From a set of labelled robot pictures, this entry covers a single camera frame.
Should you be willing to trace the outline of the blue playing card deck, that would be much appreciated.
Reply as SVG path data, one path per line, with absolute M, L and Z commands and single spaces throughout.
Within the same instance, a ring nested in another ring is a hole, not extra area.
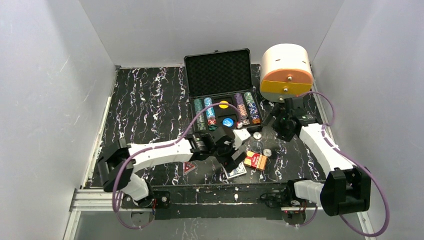
M 247 173 L 246 167 L 243 163 L 240 163 L 238 167 L 233 169 L 232 171 L 227 171 L 226 169 L 224 169 L 223 171 L 228 180 L 242 176 Z

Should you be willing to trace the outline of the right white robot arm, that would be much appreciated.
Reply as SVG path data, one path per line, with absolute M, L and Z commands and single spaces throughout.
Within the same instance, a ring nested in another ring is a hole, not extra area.
M 371 178 L 345 159 L 325 131 L 323 121 L 305 108 L 302 97 L 276 103 L 264 121 L 285 142 L 301 140 L 315 156 L 326 175 L 324 182 L 306 178 L 289 180 L 284 200 L 309 201 L 328 216 L 365 212 L 370 208 Z

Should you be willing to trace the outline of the yellow round dealer button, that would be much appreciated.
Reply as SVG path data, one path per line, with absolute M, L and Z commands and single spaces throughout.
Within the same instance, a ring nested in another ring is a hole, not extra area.
M 219 102 L 219 107 L 221 108 L 221 109 L 227 109 L 229 106 L 228 106 L 228 104 L 229 104 L 229 102 L 228 101 L 226 101 L 226 100 L 222 100 L 222 101 L 220 101 Z

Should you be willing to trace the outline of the red playing card deck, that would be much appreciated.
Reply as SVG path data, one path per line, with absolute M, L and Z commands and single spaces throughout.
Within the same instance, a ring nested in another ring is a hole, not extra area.
M 247 167 L 263 171 L 266 168 L 267 160 L 268 157 L 265 155 L 253 151 L 247 151 L 243 164 Z

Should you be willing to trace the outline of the blue round blind button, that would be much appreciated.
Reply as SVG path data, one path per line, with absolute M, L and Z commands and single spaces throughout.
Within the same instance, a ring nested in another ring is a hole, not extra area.
M 234 124 L 235 124 L 235 121 L 230 117 L 226 117 L 222 120 L 222 125 L 225 127 L 231 128 L 234 126 Z

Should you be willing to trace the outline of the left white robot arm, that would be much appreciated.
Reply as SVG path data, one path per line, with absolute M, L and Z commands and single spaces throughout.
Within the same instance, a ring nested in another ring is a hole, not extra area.
M 180 139 L 152 144 L 126 143 L 107 147 L 97 159 L 100 182 L 106 193 L 122 191 L 135 202 L 153 195 L 148 183 L 136 173 L 174 162 L 202 161 L 214 157 L 227 171 L 236 169 L 247 154 L 240 147 L 251 137 L 245 128 L 198 131 Z

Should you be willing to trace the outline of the clear round button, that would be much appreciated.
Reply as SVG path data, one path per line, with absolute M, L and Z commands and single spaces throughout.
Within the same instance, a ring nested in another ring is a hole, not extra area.
M 264 145 L 257 140 L 251 141 L 248 146 L 250 151 L 259 154 L 261 154 L 264 149 Z

